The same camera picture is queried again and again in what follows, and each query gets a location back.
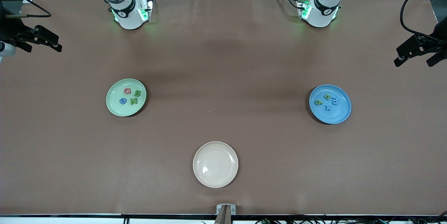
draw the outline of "plate rim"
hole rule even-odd
[[[350,105],[350,106],[349,106],[349,111],[348,111],[348,114],[347,114],[346,118],[343,119],[342,121],[337,122],[337,123],[334,123],[334,122],[325,122],[325,121],[323,121],[322,119],[320,119],[320,118],[315,114],[315,111],[312,109],[312,95],[314,94],[314,92],[315,92],[319,87],[323,87],[323,86],[325,86],[325,87],[329,86],[329,87],[335,87],[335,88],[338,88],[338,89],[340,89],[341,91],[343,91],[343,93],[346,95],[346,101],[349,102],[349,105]],[[310,93],[310,96],[309,96],[309,107],[310,107],[310,110],[312,111],[312,114],[313,114],[318,120],[320,120],[321,122],[324,122],[324,123],[326,123],[326,124],[330,124],[330,125],[337,125],[337,124],[341,124],[342,122],[345,122],[345,121],[348,119],[348,117],[351,115],[351,111],[352,111],[351,98],[349,98],[348,93],[346,93],[346,91],[343,90],[342,88],[340,88],[339,86],[336,86],[336,85],[333,85],[333,84],[322,84],[322,85],[320,85],[320,86],[318,86],[318,87],[315,87],[315,89],[312,90],[312,92]]]
[[[207,145],[211,145],[211,144],[213,144],[213,143],[214,143],[214,144],[218,143],[218,144],[222,144],[222,145],[224,145],[224,146],[229,147],[230,150],[233,151],[233,154],[234,154],[234,157],[233,157],[233,158],[234,158],[234,160],[236,160],[236,171],[235,171],[235,173],[234,173],[234,176],[228,181],[228,183],[224,184],[223,186],[210,186],[210,185],[206,185],[206,184],[203,183],[203,180],[201,180],[201,179],[199,178],[199,176],[197,175],[197,173],[196,173],[195,163],[196,163],[197,154],[199,153],[199,151],[201,151],[201,150],[202,150],[203,148],[205,148]],[[237,153],[236,153],[236,151],[234,151],[234,149],[233,149],[228,143],[224,143],[224,142],[222,142],[222,141],[211,141],[211,142],[205,143],[205,144],[203,144],[202,146],[200,146],[200,148],[198,148],[197,151],[196,151],[196,153],[194,154],[194,158],[193,158],[193,173],[194,173],[195,177],[197,178],[197,180],[198,180],[201,184],[203,184],[204,186],[206,186],[206,187],[209,187],[209,188],[222,188],[222,187],[228,186],[228,185],[234,180],[234,178],[236,178],[236,175],[237,175],[238,170],[239,170],[239,158],[237,157]]]
[[[122,81],[125,81],[125,80],[132,80],[132,81],[136,81],[137,83],[139,83],[139,84],[144,88],[144,92],[146,93],[146,98],[147,98],[147,90],[146,90],[146,86],[144,86],[144,84],[143,84],[142,82],[140,82],[139,80],[137,80],[137,79],[133,79],[133,78],[124,78],[124,79],[121,79],[121,80],[115,82],[115,83],[110,87],[109,91],[107,91],[107,95],[105,96],[105,105],[107,106],[107,109],[110,111],[110,113],[114,114],[114,115],[117,116],[117,117],[129,117],[129,116],[132,116],[132,115],[136,114],[137,112],[139,112],[139,111],[142,109],[142,106],[144,106],[144,104],[146,103],[146,98],[145,98],[145,99],[144,99],[144,103],[142,104],[141,108],[140,108],[138,111],[135,111],[134,113],[129,114],[129,115],[118,115],[118,114],[116,114],[115,112],[113,112],[113,111],[110,109],[109,103],[107,102],[107,100],[110,98],[110,91],[112,90],[112,88],[113,88],[118,82],[122,82]]]

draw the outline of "green plate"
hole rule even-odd
[[[135,79],[116,82],[107,92],[105,104],[109,111],[119,117],[137,113],[146,102],[146,88]]]

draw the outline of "table surface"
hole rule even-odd
[[[36,0],[53,16],[25,23],[63,52],[34,46],[0,65],[0,213],[441,213],[447,65],[393,65],[410,36],[403,1],[342,0],[317,29],[286,0],[157,0],[153,22],[126,31],[102,0]],[[410,1],[405,21],[430,33],[429,1]],[[150,94],[133,117],[105,105],[124,78]],[[310,115],[321,84],[349,94],[347,121]],[[239,158],[220,189],[193,174],[209,141]]]

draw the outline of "white plate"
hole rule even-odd
[[[234,179],[239,162],[228,144],[214,141],[201,146],[194,156],[193,170],[200,183],[211,188],[224,187]]]

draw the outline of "plate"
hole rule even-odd
[[[105,104],[109,111],[119,117],[137,113],[146,102],[146,88],[136,79],[123,79],[116,82],[107,92]]]
[[[309,98],[312,113],[327,124],[340,124],[351,114],[351,100],[348,94],[335,85],[316,87]]]
[[[239,167],[236,152],[223,142],[201,146],[193,161],[193,170],[200,183],[211,188],[224,187],[234,179]]]

